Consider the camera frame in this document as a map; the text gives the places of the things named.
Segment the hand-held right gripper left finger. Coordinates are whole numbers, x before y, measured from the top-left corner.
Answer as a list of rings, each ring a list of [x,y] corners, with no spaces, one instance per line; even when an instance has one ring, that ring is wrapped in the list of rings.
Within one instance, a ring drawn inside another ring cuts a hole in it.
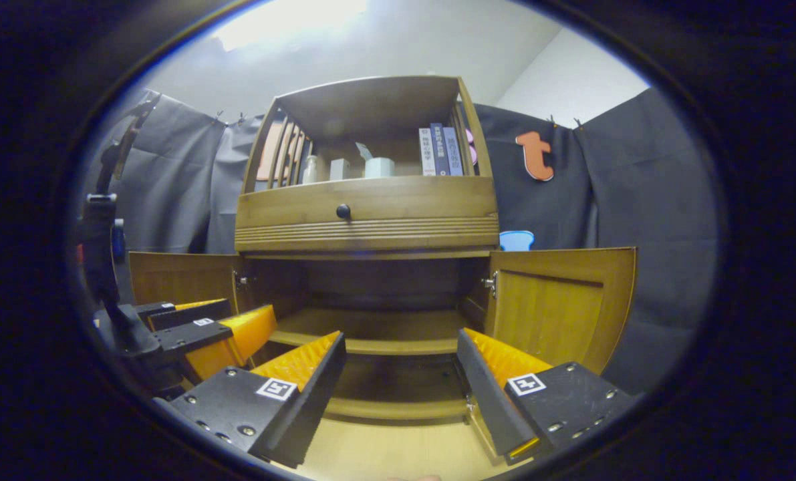
[[[334,331],[258,366],[227,366],[172,401],[154,404],[184,432],[236,458],[288,468],[304,462],[346,364]]]

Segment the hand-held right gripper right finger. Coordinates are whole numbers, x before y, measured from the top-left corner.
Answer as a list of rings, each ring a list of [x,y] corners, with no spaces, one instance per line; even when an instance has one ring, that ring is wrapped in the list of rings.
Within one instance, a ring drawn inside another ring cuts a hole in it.
[[[544,458],[592,438],[641,399],[581,363],[550,365],[472,329],[458,332],[471,414],[496,457]]]

